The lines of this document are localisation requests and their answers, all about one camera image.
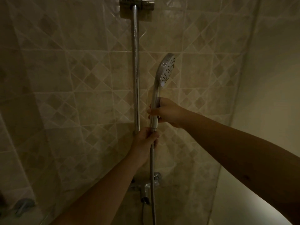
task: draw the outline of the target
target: shower head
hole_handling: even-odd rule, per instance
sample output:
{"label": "shower head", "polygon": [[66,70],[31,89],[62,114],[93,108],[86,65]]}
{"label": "shower head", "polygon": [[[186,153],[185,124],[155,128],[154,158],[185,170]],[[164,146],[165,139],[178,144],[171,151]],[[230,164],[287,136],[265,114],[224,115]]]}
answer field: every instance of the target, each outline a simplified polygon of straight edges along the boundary
{"label": "shower head", "polygon": [[[174,69],[174,64],[175,64],[175,56],[172,53],[168,53],[161,61],[155,75],[151,109],[156,109],[159,107],[159,97],[158,97],[159,86],[163,87],[165,85],[166,81],[169,79],[171,75],[172,70]],[[156,131],[158,126],[157,116],[151,116],[150,125],[152,131]]]}
{"label": "shower head", "polygon": [[159,64],[159,67],[156,71],[155,83],[159,83],[159,85],[163,87],[166,81],[169,79],[172,70],[174,69],[174,64],[174,54],[168,53]]}

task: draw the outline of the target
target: forearm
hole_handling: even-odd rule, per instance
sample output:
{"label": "forearm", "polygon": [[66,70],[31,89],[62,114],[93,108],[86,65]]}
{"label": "forearm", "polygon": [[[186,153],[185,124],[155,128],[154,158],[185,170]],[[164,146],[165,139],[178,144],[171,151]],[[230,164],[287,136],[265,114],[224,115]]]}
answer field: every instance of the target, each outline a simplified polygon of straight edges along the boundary
{"label": "forearm", "polygon": [[60,215],[53,225],[111,224],[137,169],[135,158],[125,157]]}
{"label": "forearm", "polygon": [[190,111],[182,114],[179,125],[248,188],[288,219],[295,217],[290,207],[300,209],[299,157]]}

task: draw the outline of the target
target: white wall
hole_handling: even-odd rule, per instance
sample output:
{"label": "white wall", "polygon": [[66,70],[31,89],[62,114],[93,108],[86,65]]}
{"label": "white wall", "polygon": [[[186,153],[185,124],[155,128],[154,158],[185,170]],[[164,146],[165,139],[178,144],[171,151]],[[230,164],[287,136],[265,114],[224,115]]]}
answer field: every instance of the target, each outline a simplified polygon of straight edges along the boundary
{"label": "white wall", "polygon": [[[231,126],[300,156],[300,21],[258,24]],[[215,225],[290,224],[224,168],[211,219]]]}

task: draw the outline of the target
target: hand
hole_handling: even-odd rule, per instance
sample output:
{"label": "hand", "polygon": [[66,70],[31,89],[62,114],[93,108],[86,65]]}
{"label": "hand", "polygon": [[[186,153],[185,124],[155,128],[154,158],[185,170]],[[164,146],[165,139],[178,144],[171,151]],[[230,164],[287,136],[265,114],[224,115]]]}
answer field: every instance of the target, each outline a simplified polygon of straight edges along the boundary
{"label": "hand", "polygon": [[150,148],[153,142],[156,148],[158,138],[158,132],[151,133],[150,127],[142,128],[134,137],[127,156],[132,157],[134,161],[137,162],[138,168],[140,168],[149,158]]}
{"label": "hand", "polygon": [[158,123],[168,122],[172,126],[180,128],[179,119],[185,109],[178,106],[175,102],[163,97],[160,98],[159,105],[160,107],[157,109],[148,109],[147,113],[151,116],[159,116]]}

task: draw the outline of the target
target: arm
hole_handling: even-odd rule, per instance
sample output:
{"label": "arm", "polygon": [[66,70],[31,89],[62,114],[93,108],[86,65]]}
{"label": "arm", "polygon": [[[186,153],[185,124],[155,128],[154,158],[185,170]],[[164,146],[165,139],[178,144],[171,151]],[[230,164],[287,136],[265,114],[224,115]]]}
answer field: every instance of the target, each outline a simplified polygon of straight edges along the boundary
{"label": "arm", "polygon": [[158,138],[158,133],[149,134],[150,128],[142,129],[128,155],[52,224],[111,224],[134,174],[147,161],[150,146]]}
{"label": "arm", "polygon": [[300,224],[300,158],[261,138],[219,124],[161,98],[148,110],[185,129],[212,157],[291,223]]}

